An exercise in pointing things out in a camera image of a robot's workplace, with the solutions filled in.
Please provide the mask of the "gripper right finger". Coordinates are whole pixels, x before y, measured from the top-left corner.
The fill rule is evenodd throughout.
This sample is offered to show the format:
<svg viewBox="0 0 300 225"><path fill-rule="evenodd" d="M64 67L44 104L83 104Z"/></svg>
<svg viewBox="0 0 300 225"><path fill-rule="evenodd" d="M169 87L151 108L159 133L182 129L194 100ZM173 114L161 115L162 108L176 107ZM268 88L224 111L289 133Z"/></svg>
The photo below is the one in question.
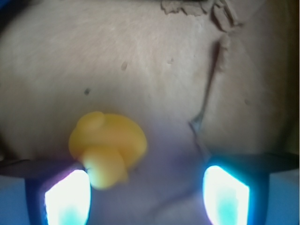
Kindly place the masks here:
<svg viewBox="0 0 300 225"><path fill-rule="evenodd" d="M264 156L213 156L202 179L203 203L213 225L263 225L269 177Z"/></svg>

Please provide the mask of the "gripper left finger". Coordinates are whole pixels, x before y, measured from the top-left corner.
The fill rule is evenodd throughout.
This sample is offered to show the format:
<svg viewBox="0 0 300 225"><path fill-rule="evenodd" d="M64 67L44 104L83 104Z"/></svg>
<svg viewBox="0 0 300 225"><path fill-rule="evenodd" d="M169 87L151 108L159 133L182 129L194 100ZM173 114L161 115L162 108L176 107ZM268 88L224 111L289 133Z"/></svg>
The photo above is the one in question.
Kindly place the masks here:
<svg viewBox="0 0 300 225"><path fill-rule="evenodd" d="M80 163L33 161L25 179L32 225L85 225L90 215L89 176Z"/></svg>

